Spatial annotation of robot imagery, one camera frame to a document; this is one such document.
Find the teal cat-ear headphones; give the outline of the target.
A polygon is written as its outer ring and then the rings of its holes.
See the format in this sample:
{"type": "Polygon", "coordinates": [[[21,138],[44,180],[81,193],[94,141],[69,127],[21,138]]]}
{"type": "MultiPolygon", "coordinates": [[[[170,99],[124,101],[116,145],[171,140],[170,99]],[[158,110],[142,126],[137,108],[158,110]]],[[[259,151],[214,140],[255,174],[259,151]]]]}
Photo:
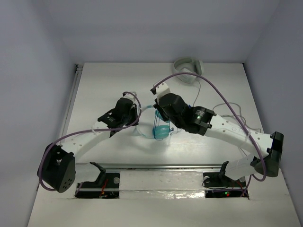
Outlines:
{"type": "Polygon", "coordinates": [[[161,141],[171,136],[174,132],[174,128],[171,127],[170,121],[163,121],[161,115],[157,110],[154,112],[154,122],[151,128],[151,135],[144,134],[139,125],[135,126],[133,131],[134,136],[142,136],[146,139],[152,139],[161,141]]]}

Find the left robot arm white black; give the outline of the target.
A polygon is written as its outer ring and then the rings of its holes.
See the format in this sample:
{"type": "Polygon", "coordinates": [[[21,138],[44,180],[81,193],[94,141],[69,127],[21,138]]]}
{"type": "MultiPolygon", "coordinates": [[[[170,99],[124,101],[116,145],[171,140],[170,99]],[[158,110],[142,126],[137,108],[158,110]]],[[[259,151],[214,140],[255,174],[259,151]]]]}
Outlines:
{"type": "Polygon", "coordinates": [[[40,185],[48,191],[67,191],[75,180],[76,161],[100,142],[137,125],[140,114],[139,100],[128,93],[90,129],[70,133],[49,144],[37,171],[40,185]]]}

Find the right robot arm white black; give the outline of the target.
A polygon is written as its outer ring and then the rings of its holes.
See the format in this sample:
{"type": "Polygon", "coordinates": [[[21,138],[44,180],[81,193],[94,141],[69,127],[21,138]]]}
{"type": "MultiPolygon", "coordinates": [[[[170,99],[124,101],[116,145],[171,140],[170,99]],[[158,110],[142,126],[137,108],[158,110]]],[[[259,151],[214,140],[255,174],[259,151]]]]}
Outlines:
{"type": "Polygon", "coordinates": [[[249,152],[236,161],[226,161],[218,174],[219,182],[229,186],[241,177],[259,173],[277,177],[283,150],[283,134],[263,134],[244,130],[227,122],[210,109],[185,103],[179,95],[167,93],[156,98],[154,107],[165,120],[188,133],[222,140],[249,152]]]}

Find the grey white headphones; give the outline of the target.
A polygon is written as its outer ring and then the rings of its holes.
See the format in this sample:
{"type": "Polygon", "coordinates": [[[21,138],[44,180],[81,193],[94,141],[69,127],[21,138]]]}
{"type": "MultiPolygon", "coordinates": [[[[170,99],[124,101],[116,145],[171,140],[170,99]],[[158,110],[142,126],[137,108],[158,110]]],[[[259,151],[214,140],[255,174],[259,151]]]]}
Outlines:
{"type": "Polygon", "coordinates": [[[196,81],[196,76],[185,74],[193,73],[202,76],[204,74],[204,63],[193,57],[180,57],[176,59],[172,66],[173,73],[181,73],[177,78],[186,84],[193,84],[196,81]]]}

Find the white foam cover panel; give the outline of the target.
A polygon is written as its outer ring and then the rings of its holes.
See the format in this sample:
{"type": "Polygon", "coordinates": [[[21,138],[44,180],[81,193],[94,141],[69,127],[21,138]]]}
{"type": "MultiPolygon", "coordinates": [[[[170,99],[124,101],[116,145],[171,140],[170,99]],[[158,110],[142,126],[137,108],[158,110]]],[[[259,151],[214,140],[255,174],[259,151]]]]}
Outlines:
{"type": "Polygon", "coordinates": [[[132,170],[122,171],[121,199],[201,199],[203,173],[197,171],[132,170]]]}

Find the left aluminium side rail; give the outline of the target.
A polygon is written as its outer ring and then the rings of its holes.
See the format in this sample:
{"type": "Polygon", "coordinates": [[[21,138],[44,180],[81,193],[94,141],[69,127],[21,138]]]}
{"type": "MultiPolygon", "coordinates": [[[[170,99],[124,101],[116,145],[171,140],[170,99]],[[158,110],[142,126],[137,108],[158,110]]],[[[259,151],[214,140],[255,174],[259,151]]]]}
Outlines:
{"type": "Polygon", "coordinates": [[[67,103],[67,107],[65,110],[65,114],[64,114],[64,118],[63,118],[63,122],[62,122],[62,126],[60,129],[60,136],[64,136],[67,133],[68,130],[68,125],[70,122],[70,118],[71,118],[71,114],[72,114],[72,109],[74,106],[74,102],[75,102],[75,98],[76,98],[76,94],[77,94],[77,90],[79,87],[79,83],[80,83],[80,78],[82,75],[82,71],[83,71],[83,64],[76,64],[76,70],[75,70],[75,76],[74,76],[74,80],[73,80],[73,84],[71,87],[71,92],[68,98],[68,103],[67,103]]]}

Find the aluminium mounting rail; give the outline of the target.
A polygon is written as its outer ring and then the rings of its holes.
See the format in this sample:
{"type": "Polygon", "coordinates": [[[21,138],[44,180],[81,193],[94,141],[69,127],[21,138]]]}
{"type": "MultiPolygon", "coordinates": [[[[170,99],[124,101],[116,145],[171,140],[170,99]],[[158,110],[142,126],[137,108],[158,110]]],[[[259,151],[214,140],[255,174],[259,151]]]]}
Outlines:
{"type": "Polygon", "coordinates": [[[220,169],[222,164],[122,164],[122,163],[99,163],[105,169],[125,169],[125,170],[139,170],[139,169],[220,169]]]}

